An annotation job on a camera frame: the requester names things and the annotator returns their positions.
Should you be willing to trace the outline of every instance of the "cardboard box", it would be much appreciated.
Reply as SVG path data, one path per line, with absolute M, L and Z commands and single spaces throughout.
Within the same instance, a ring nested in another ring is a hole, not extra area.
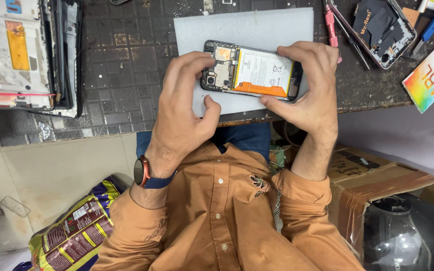
M 329 221 L 357 253 L 363 253 L 364 213 L 372 201 L 411 192 L 434 204 L 434 176 L 402 163 L 337 146 L 328 169 L 332 201 Z

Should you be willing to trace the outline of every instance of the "blue watch strap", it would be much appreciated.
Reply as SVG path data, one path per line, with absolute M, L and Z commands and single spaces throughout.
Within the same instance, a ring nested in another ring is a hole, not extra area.
M 148 179 L 147 182 L 145 183 L 145 189 L 159 189 L 159 188 L 166 187 L 167 185 L 170 184 L 170 182 L 174 178 L 175 173 L 177 173 L 177 171 L 174 171 L 172 176 L 165 179 L 157 179 L 157 178 Z

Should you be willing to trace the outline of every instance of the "finger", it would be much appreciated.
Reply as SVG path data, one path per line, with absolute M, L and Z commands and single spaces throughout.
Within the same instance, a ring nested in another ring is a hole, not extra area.
M 295 46 L 279 46 L 277 47 L 277 52 L 280 55 L 299 61 L 302 65 L 302 69 L 306 73 L 309 84 L 319 82 L 322 78 L 323 70 L 321 64 L 319 64 L 313 52 Z
M 192 62 L 193 60 L 200 58 L 200 57 L 207 57 L 211 58 L 210 54 L 206 52 L 189 52 L 184 55 L 181 55 L 177 58 L 172 59 L 170 61 L 170 64 L 168 65 L 167 71 L 165 73 L 164 83 L 168 84 L 169 86 L 174 86 L 178 79 L 178 74 L 180 72 L 180 69 L 184 66 Z
M 329 55 L 329 60 L 331 63 L 331 71 L 333 71 L 334 73 L 336 71 L 336 68 L 338 67 L 339 48 L 326 45 L 326 51 L 328 52 Z
M 286 120 L 290 120 L 295 113 L 294 106 L 285 102 L 279 101 L 277 98 L 264 95 L 260 98 L 260 103 L 266 106 L 267 109 L 283 117 Z
M 180 68 L 177 83 L 175 84 L 174 94 L 176 99 L 184 105 L 192 107 L 192 95 L 195 87 L 195 77 L 206 67 L 215 64 L 215 59 L 209 57 L 199 57 L 187 65 Z
M 326 50 L 326 45 L 324 43 L 298 41 L 292 44 L 291 46 L 313 52 L 316 55 L 316 58 L 319 61 L 319 64 L 321 64 L 322 68 L 327 72 L 331 72 L 331 64 L 330 64 L 331 61 L 329 58 L 328 51 Z
M 205 105 L 205 114 L 199 123 L 198 131 L 202 131 L 202 136 L 207 140 L 215 133 L 215 129 L 219 123 L 221 108 L 220 104 L 215 102 L 210 95 L 205 96 L 203 104 Z

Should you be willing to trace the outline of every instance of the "man's left hand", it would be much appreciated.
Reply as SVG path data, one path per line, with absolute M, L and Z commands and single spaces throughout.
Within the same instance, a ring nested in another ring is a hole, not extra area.
M 204 117 L 200 119 L 192 110 L 195 80 L 202 77 L 204 68 L 214 63 L 215 59 L 206 52 L 190 52 L 170 62 L 159 98 L 157 120 L 145 152 L 151 177 L 172 176 L 184 157 L 214 134 L 220 105 L 207 95 L 203 100 Z

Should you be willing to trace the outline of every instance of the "watch face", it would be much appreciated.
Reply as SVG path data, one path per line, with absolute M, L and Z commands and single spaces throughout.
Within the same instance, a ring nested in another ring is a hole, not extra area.
M 133 170 L 133 178 L 137 185 L 140 185 L 143 180 L 143 163 L 142 160 L 137 159 L 135 162 L 135 168 Z

